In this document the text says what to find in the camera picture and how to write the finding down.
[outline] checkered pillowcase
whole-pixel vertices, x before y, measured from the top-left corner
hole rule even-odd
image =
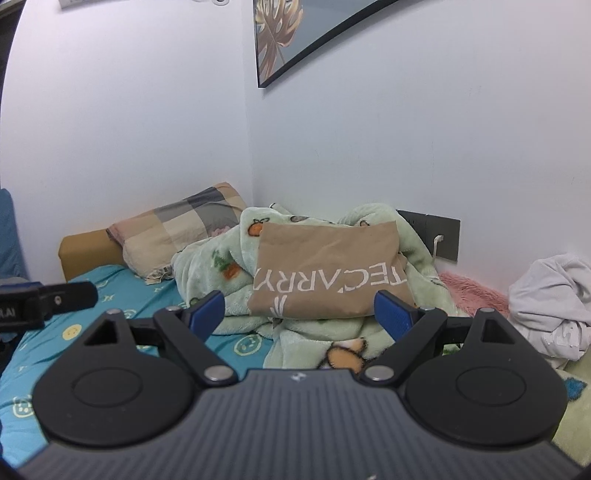
[[[129,268],[157,283],[172,278],[173,255],[198,240],[238,224],[244,200],[229,183],[219,183],[180,202],[114,223],[107,233],[123,248]]]

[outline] gray ribbed surface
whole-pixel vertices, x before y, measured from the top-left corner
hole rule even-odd
[[[397,395],[348,371],[251,371],[202,395],[186,421],[140,446],[109,452],[51,445],[20,471],[30,480],[376,480],[573,478],[549,444],[476,452],[418,427]]]

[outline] bed sheet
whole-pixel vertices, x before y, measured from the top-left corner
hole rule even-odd
[[[146,285],[143,279],[119,265],[99,267],[76,280],[93,282],[99,301],[93,309],[57,315],[43,330],[27,332],[0,378],[0,443],[3,457],[20,466],[46,441],[33,407],[31,392],[45,370],[106,309],[118,308],[127,318],[149,317],[168,305],[185,307],[174,280]],[[272,342],[256,333],[211,336],[206,345],[243,377],[249,368],[262,368]],[[155,347],[139,346],[157,355]]]

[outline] pink furry cushion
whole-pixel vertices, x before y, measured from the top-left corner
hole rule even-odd
[[[458,308],[467,314],[474,316],[478,309],[489,307],[497,309],[505,318],[509,315],[509,300],[501,292],[451,272],[443,272],[439,278],[449,289]]]

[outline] brown fabric bag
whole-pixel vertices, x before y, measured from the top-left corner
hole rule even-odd
[[[374,314],[388,290],[413,305],[395,222],[363,227],[278,225],[261,232],[253,315],[334,319]]]

